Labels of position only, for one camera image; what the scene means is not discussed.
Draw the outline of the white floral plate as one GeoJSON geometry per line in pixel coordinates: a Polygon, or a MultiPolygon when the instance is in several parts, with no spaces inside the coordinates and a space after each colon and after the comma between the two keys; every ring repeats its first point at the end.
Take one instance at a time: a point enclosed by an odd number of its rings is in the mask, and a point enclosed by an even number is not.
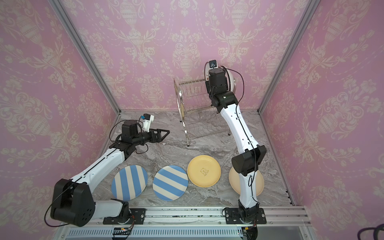
{"type": "Polygon", "coordinates": [[[236,93],[236,79],[233,76],[233,72],[229,69],[227,69],[228,73],[228,80],[229,80],[229,90],[233,92],[234,94],[236,93]]]}

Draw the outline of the silver metal dish rack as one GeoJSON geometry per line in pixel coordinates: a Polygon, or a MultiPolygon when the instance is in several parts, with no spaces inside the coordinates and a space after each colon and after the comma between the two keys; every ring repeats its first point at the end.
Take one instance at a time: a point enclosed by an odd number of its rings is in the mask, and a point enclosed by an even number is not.
{"type": "Polygon", "coordinates": [[[187,146],[192,140],[231,131],[226,121],[211,106],[206,81],[174,79],[180,122],[183,125],[187,146]]]}

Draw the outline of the yellow plate with bear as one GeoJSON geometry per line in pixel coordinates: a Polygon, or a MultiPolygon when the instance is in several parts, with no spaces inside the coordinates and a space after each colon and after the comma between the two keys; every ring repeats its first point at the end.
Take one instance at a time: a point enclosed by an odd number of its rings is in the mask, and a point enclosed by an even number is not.
{"type": "Polygon", "coordinates": [[[221,166],[211,156],[200,155],[193,158],[187,168],[189,180],[196,186],[208,188],[214,186],[221,177],[221,166]]]}

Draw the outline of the beige plain plate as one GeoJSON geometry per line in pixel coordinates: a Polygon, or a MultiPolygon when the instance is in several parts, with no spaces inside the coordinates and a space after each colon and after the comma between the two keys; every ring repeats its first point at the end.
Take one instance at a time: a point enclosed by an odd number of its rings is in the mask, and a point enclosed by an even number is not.
{"type": "MultiPolygon", "coordinates": [[[[229,171],[229,181],[233,190],[240,195],[241,194],[240,177],[233,167],[229,171]]],[[[256,173],[256,187],[255,187],[256,196],[259,196],[263,192],[264,186],[265,186],[264,177],[262,173],[258,170],[256,173]]]]}

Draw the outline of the red rimmed white plate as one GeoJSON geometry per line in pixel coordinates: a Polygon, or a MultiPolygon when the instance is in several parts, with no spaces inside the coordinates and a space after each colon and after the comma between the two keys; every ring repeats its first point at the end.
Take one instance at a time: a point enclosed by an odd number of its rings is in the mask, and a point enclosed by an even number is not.
{"type": "Polygon", "coordinates": [[[236,92],[236,80],[232,74],[231,71],[228,70],[228,68],[224,65],[218,65],[217,63],[211,64],[210,62],[206,62],[205,64],[205,69],[204,69],[204,76],[205,76],[205,84],[206,84],[206,89],[209,90],[209,70],[210,69],[223,69],[225,71],[225,76],[227,78],[228,82],[228,88],[229,91],[235,93],[236,92]]]}

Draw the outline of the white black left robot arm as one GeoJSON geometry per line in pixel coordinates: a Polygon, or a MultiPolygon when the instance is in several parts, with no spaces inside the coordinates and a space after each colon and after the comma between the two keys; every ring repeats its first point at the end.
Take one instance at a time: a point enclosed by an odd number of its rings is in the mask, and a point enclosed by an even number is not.
{"type": "Polygon", "coordinates": [[[63,226],[77,227],[83,227],[94,219],[104,219],[110,224],[135,223],[127,201],[95,201],[93,191],[137,150],[137,146],[160,143],[170,131],[151,129],[146,120],[125,120],[122,124],[122,133],[98,160],[71,179],[61,179],[55,184],[53,200],[45,217],[60,221],[63,226]]]}

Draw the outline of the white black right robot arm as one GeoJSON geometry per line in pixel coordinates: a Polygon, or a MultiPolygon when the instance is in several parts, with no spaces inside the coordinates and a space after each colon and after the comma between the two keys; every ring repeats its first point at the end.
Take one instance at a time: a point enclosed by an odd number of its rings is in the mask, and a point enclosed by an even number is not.
{"type": "Polygon", "coordinates": [[[217,67],[215,62],[208,63],[204,70],[206,89],[211,106],[217,109],[229,126],[239,152],[232,158],[241,189],[238,215],[242,222],[256,224],[263,214],[257,200],[256,177],[267,149],[253,137],[241,114],[240,100],[231,91],[231,71],[225,67],[217,67]]]}

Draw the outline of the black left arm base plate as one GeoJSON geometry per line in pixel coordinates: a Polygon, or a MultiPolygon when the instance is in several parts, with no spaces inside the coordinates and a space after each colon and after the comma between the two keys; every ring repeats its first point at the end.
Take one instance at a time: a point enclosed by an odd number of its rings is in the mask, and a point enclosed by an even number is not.
{"type": "Polygon", "coordinates": [[[122,210],[117,217],[104,218],[104,225],[142,225],[146,216],[145,208],[128,208],[122,210]]]}

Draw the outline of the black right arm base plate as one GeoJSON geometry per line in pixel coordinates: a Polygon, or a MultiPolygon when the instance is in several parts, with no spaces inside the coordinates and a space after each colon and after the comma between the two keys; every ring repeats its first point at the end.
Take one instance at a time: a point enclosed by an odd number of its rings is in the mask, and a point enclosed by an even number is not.
{"type": "Polygon", "coordinates": [[[251,220],[242,220],[238,208],[225,207],[222,211],[222,214],[225,217],[227,225],[265,225],[267,223],[266,214],[262,208],[257,210],[256,215],[251,217],[251,220]]]}

